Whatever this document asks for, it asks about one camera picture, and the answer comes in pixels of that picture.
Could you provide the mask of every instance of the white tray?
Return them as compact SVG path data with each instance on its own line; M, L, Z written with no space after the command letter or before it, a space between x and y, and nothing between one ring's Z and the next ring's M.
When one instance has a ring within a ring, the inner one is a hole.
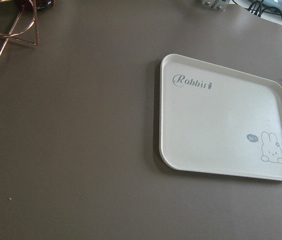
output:
M160 153L177 170L282 181L282 87L170 54L161 64Z

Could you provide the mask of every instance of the copper wire frame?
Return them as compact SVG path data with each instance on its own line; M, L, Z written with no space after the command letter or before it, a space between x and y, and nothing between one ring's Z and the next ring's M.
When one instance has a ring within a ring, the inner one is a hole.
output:
M28 0L29 3L32 6L32 11L33 11L33 18L31 20L31 22L29 23L29 25L27 27L25 27L24 29L22 29L21 31L17 32L17 33L12 33L17 22L19 21L22 13L24 12L24 7L20 10L20 12L18 13L16 19L14 20L14 23L10 29L10 31L8 32L8 34L2 33L0 32L0 38L5 39L4 43L2 44L1 48L0 48L0 56L7 44L7 42L9 41L9 39L15 40L15 41L19 41L25 44L30 44L33 46L36 46L39 44L39 31L38 31L38 23L37 23L37 14L36 14L36 0ZM31 41L27 41L27 40L23 40L18 38L19 35L25 33L26 31L28 31L32 26L34 25L34 29L35 29L35 42L31 42Z

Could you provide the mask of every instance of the rabbit cartoon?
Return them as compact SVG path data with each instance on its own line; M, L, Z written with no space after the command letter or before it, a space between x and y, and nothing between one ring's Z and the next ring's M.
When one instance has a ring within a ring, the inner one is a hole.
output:
M262 160L282 164L282 149L275 133L262 132Z

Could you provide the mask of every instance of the rabbit ear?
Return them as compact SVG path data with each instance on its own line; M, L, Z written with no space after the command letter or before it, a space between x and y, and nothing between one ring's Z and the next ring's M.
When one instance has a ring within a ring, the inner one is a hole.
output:
M263 143L269 143L270 142L270 135L267 132L262 132L262 141Z
M276 136L275 133L271 132L271 134L270 134L270 141L271 141L271 143L277 143L278 142L277 136Z

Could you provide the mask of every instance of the gray table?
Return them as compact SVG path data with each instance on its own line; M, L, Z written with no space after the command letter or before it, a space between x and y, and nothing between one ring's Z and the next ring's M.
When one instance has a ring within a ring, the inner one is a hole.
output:
M282 182L158 153L161 59L282 84L282 26L192 0L59 0L38 17L40 45L0 59L0 240L282 240Z

